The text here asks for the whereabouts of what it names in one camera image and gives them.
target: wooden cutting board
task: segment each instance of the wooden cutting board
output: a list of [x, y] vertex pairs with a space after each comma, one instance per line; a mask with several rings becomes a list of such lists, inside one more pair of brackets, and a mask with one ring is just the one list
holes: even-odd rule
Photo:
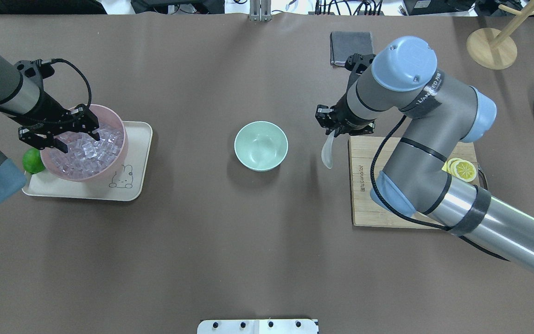
[[[433, 229], [428, 226], [422, 226], [407, 222], [394, 214], [386, 211], [375, 203], [370, 198], [370, 165], [372, 159], [382, 142], [383, 137], [370, 136], [353, 136], [350, 137], [350, 177], [351, 177], [351, 199], [352, 199], [352, 219], [355, 226], [372, 226], [372, 227], [390, 227], [390, 228], [426, 228]], [[378, 177], [379, 172], [390, 158], [390, 155], [397, 146], [399, 138], [392, 137], [384, 144], [384, 148], [376, 161], [375, 177]], [[459, 142], [454, 148], [453, 153], [449, 157], [460, 158], [471, 161], [477, 169], [477, 157], [475, 156], [475, 148], [472, 142]], [[479, 175], [471, 184], [479, 185]], [[417, 218], [426, 222], [434, 222], [434, 220], [416, 213], [413, 218]]]

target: lemon slice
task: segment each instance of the lemon slice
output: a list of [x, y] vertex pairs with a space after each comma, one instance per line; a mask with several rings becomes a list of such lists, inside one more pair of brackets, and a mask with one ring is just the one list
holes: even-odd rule
[[450, 165], [451, 174], [455, 177], [464, 180], [465, 182], [471, 182], [477, 177], [477, 169], [475, 165], [470, 161], [459, 159]]
[[447, 172], [447, 173], [451, 173], [451, 165], [453, 165], [453, 163], [457, 162], [457, 161], [460, 161], [462, 159], [460, 158], [452, 158], [450, 160], [448, 160], [447, 162], [445, 162], [445, 165], [442, 166], [442, 170]]

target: black cable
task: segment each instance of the black cable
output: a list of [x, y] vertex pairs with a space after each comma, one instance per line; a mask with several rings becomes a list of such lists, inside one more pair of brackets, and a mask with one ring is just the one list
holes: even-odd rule
[[415, 224], [419, 224], [419, 225], [424, 225], [424, 226], [429, 226], [429, 227], [434, 227], [434, 228], [438, 228], [440, 230], [444, 230], [444, 231], [447, 231], [449, 230], [449, 228], [447, 226], [443, 226], [443, 225], [439, 225], [439, 224], [433, 224], [433, 223], [428, 223], [428, 222], [424, 222], [422, 220], [417, 220], [417, 219], [414, 219], [414, 218], [411, 218], [411, 217], [407, 217], [405, 216], [404, 214], [402, 214], [401, 212], [395, 210], [394, 207], [392, 207], [383, 197], [382, 195], [380, 194], [380, 191], [378, 189], [378, 186], [376, 185], [376, 179], [375, 179], [375, 164], [376, 164], [376, 161], [378, 160], [378, 157], [380, 155], [380, 152], [382, 152], [382, 148], [384, 146], [384, 144], [386, 144], [386, 142], [388, 141], [388, 139], [390, 139], [390, 137], [397, 131], [397, 129], [399, 129], [399, 127], [403, 124], [403, 122], [405, 121], [405, 118], [407, 118], [407, 116], [403, 115], [403, 117], [401, 118], [401, 120], [397, 123], [397, 125], [395, 125], [395, 127], [388, 133], [388, 135], [386, 135], [386, 137], [383, 139], [383, 141], [380, 143], [380, 146], [378, 148], [378, 150], [376, 151], [376, 154], [375, 156], [373, 157], [372, 159], [372, 164], [370, 165], [370, 182], [372, 183], [372, 188], [374, 189], [377, 197], [380, 199], [380, 201], [384, 204], [385, 207], [388, 208], [389, 211], [391, 211], [392, 213], [396, 214], [396, 216], [399, 216], [400, 218], [403, 218], [404, 220], [407, 220], [408, 222], [412, 222], [412, 223], [415, 223]]
[[371, 4], [368, 4], [368, 15], [374, 15], [375, 14], [374, 13], [374, 10], [376, 10], [376, 2], [375, 2], [375, 0], [371, 0]]
[[[402, 214], [401, 212], [397, 211], [394, 207], [392, 207], [383, 197], [382, 195], [380, 194], [380, 190], [378, 189], [378, 186], [376, 185], [376, 179], [375, 179], [375, 165], [376, 165], [376, 161], [378, 160], [378, 157], [380, 155], [380, 152], [382, 152], [382, 148], [384, 147], [384, 144], [386, 144], [386, 142], [388, 141], [388, 139], [390, 139], [390, 137], [397, 131], [397, 129], [399, 129], [399, 127], [403, 124], [403, 122], [405, 121], [405, 118], [407, 118], [407, 116], [403, 115], [403, 117], [401, 118], [401, 120], [395, 125], [395, 127], [388, 133], [388, 135], [386, 135], [386, 137], [383, 139], [383, 141], [380, 143], [380, 146], [379, 148], [377, 149], [376, 151], [376, 154], [375, 156], [373, 157], [372, 159], [372, 164], [370, 165], [370, 182], [372, 183], [372, 188], [373, 190], [375, 191], [376, 193], [376, 196], [379, 198], [379, 200], [384, 204], [385, 207], [388, 208], [389, 211], [391, 211], [392, 213], [394, 213], [396, 216], [398, 216], [399, 218], [403, 218], [404, 220], [407, 220], [408, 222], [412, 222], [412, 223], [415, 223], [415, 224], [419, 224], [419, 225], [423, 225], [423, 226], [429, 226], [429, 227], [433, 227], [433, 228], [437, 228], [439, 230], [443, 230], [443, 231], [447, 231], [447, 230], [450, 230], [451, 228], [449, 228], [448, 226], [443, 226], [443, 225], [439, 225], [439, 224], [433, 224], [433, 223], [428, 223], [428, 222], [424, 222], [423, 220], [418, 220], [418, 219], [414, 219], [414, 218], [411, 218], [411, 217], [407, 217], [405, 216], [404, 214]], [[460, 236], [458, 237], [459, 239], [465, 241], [466, 243], [468, 243], [469, 245], [472, 245], [473, 247], [475, 247], [476, 249], [484, 252], [485, 254], [488, 254], [490, 256], [493, 256], [495, 258], [498, 258], [500, 260], [504, 260], [504, 261], [508, 261], [506, 258], [503, 258], [502, 256], [500, 256], [499, 254], [496, 254], [495, 252], [492, 252], [490, 250], [487, 250], [487, 249], [484, 249], [483, 247], [481, 247], [480, 245], [477, 245], [476, 243], [474, 243], [473, 241], [471, 241], [470, 239], [468, 239], [467, 237], [464, 237], [464, 236]]]
[[507, 258], [503, 258], [500, 254], [496, 254], [495, 252], [492, 252], [490, 250], [487, 250], [487, 249], [484, 249], [483, 247], [481, 247], [480, 245], [477, 245], [476, 243], [474, 243], [473, 241], [471, 241], [471, 239], [468, 239], [467, 237], [464, 237], [464, 236], [460, 236], [458, 237], [459, 239], [461, 239], [462, 241], [465, 241], [466, 243], [468, 243], [469, 245], [472, 245], [473, 247], [475, 247], [476, 249], [482, 251], [482, 252], [485, 252], [485, 254], [488, 254], [488, 255], [491, 255], [495, 258], [498, 258], [500, 260], [503, 260], [503, 261], [508, 261], [510, 262], [510, 260], [508, 260]]
[[354, 15], [360, 15], [360, 8], [362, 8], [363, 5], [367, 3], [368, 0], [362, 0], [360, 4], [358, 5], [358, 8], [354, 11]]
[[331, 4], [337, 5], [339, 2], [343, 2], [347, 6], [347, 11], [348, 11], [349, 15], [351, 15], [351, 7], [350, 7], [350, 4], [348, 3], [348, 0], [333, 0], [331, 2]]
[[168, 13], [168, 6], [152, 7], [156, 13]]
[[339, 5], [337, 4], [337, 0], [331, 0], [331, 2], [329, 2], [329, 9], [327, 11], [327, 13], [330, 15], [331, 14], [331, 5], [335, 3], [335, 7], [337, 7], [337, 14], [339, 16], [341, 16], [341, 10], [339, 10]]
[[85, 82], [85, 87], [88, 90], [88, 104], [86, 104], [86, 106], [89, 109], [89, 105], [92, 103], [92, 89], [89, 86], [88, 79], [85, 78], [85, 75], [81, 72], [81, 70], [79, 68], [77, 68], [74, 64], [70, 63], [69, 61], [66, 61], [65, 59], [61, 59], [61, 58], [51, 59], [51, 65], [52, 64], [56, 64], [56, 63], [67, 64], [67, 65], [71, 66], [74, 70], [76, 70], [76, 72], [78, 72], [78, 74], [80, 74], [80, 76], [83, 79], [83, 82]]
[[[83, 79], [83, 82], [85, 82], [85, 87], [88, 90], [87, 108], [89, 108], [90, 104], [92, 103], [92, 89], [89, 86], [88, 79], [85, 77], [85, 75], [81, 72], [80, 69], [78, 69], [74, 64], [70, 63], [69, 61], [66, 61], [65, 59], [60, 59], [60, 58], [51, 59], [51, 63], [50, 63], [51, 65], [52, 64], [56, 64], [56, 63], [65, 63], [65, 64], [69, 65], [71, 68], [73, 68], [74, 70], [76, 70], [76, 72], [78, 72], [78, 74], [80, 74], [80, 76]], [[53, 122], [53, 121], [37, 120], [36, 118], [24, 116], [22, 114], [16, 114], [16, 113], [13, 113], [13, 112], [8, 111], [8, 110], [3, 109], [3, 108], [0, 108], [0, 113], [6, 114], [6, 115], [9, 115], [9, 116], [13, 116], [13, 117], [17, 117], [17, 118], [21, 118], [21, 119], [27, 120], [27, 121], [38, 122], [37, 124], [30, 125], [30, 126], [26, 127], [27, 129], [40, 128], [40, 127], [42, 127], [41, 124], [63, 125], [63, 124], [73, 123], [73, 122], [76, 122], [76, 120], [78, 120], [78, 118], [83, 115], [83, 111], [80, 111], [80, 112], [74, 114], [74, 116], [70, 120], [54, 121]]]

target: blue joint cap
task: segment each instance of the blue joint cap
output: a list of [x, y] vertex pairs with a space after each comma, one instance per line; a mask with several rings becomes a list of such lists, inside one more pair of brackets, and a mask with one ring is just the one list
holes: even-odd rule
[[[376, 179], [376, 186], [384, 200], [387, 201], [393, 209], [401, 212], [407, 217], [413, 216], [415, 207], [383, 171], [380, 171], [380, 175]], [[388, 210], [388, 208], [380, 201], [374, 189], [370, 190], [370, 198], [372, 198], [375, 203]]]
[[477, 114], [475, 115], [475, 121], [473, 121], [469, 133], [460, 140], [462, 142], [474, 142], [475, 140], [480, 139], [483, 134], [491, 128], [496, 120], [498, 111], [494, 101], [482, 93], [479, 93], [477, 88], [473, 86], [471, 86], [471, 88], [474, 89], [475, 94], [477, 94]]
[[424, 87], [436, 73], [438, 59], [421, 38], [404, 36], [394, 40], [372, 62], [377, 83], [394, 91]]
[[26, 184], [26, 177], [7, 159], [0, 165], [0, 203], [11, 197]]

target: mint green bowl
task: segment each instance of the mint green bowl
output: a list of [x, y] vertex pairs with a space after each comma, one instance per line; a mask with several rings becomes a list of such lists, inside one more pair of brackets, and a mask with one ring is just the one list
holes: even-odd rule
[[257, 172], [277, 167], [288, 154], [288, 138], [277, 125], [256, 121], [244, 125], [234, 139], [240, 162]]

